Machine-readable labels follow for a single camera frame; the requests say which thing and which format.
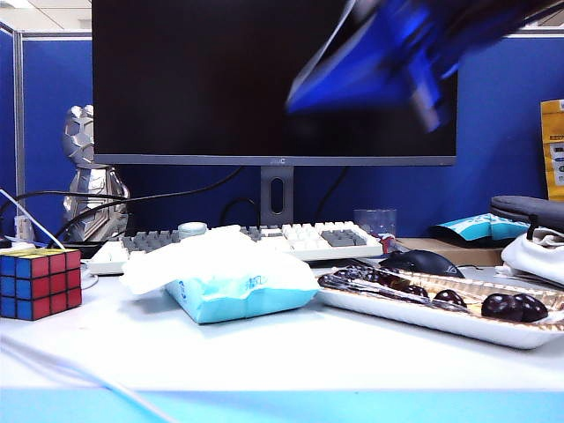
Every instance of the plastic tray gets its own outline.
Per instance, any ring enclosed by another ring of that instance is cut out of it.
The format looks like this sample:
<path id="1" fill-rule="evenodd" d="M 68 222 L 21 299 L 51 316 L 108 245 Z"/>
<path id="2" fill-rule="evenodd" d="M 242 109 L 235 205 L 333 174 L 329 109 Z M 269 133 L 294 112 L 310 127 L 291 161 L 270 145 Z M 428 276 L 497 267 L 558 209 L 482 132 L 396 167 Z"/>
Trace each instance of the plastic tray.
<path id="1" fill-rule="evenodd" d="M 557 291 L 526 289 L 471 279 L 444 278 L 418 273 L 403 272 L 402 277 L 410 279 L 413 285 L 426 288 L 430 296 L 431 293 L 442 289 L 453 289 L 465 300 L 470 297 L 467 302 L 477 303 L 490 293 L 529 293 L 543 301 L 549 311 L 549 317 L 552 313 L 564 310 L 564 293 Z M 316 298 L 332 307 L 346 308 L 514 348 L 536 348 L 564 336 L 564 320 L 557 323 L 504 322 L 482 317 L 475 312 L 460 313 L 366 293 L 351 293 L 330 288 L 323 288 Z"/>

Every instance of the black mouse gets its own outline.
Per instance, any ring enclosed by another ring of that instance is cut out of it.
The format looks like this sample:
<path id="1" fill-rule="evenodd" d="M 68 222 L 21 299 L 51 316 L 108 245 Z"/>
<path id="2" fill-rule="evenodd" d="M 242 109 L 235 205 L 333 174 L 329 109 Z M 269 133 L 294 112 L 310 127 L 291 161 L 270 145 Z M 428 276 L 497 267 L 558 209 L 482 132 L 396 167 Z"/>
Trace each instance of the black mouse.
<path id="1" fill-rule="evenodd" d="M 463 278 L 464 275 L 448 259 L 440 254 L 423 249 L 413 249 L 402 253 L 394 251 L 390 257 L 380 262 L 384 267 L 395 267 L 404 271 L 416 271 L 439 276 L 454 276 Z"/>

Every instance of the rubik's cube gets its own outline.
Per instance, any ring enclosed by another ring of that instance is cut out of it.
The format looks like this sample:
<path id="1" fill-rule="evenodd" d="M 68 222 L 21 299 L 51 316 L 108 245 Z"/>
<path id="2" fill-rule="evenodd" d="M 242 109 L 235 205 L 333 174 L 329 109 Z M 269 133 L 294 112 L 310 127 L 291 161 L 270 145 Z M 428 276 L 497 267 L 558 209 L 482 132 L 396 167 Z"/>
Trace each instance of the rubik's cube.
<path id="1" fill-rule="evenodd" d="M 0 253 L 0 315 L 37 320 L 82 303 L 80 251 L 25 249 Z"/>

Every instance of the glass cup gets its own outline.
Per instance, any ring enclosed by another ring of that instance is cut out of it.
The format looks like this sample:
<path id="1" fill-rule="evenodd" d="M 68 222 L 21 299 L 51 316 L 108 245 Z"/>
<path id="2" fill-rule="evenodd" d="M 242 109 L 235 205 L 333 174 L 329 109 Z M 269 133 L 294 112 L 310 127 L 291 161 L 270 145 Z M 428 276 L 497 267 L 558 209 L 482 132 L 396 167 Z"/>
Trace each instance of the glass cup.
<path id="1" fill-rule="evenodd" d="M 355 210 L 354 223 L 369 234 L 382 238 L 385 234 L 396 236 L 396 209 Z"/>

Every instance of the yellow package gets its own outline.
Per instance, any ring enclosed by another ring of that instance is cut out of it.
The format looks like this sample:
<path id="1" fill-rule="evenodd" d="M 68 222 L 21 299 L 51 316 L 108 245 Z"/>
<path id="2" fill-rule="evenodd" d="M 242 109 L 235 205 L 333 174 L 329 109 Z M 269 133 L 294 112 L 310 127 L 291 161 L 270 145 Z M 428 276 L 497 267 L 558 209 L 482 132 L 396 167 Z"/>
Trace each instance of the yellow package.
<path id="1" fill-rule="evenodd" d="M 564 201 L 564 100 L 540 103 L 548 199 Z"/>

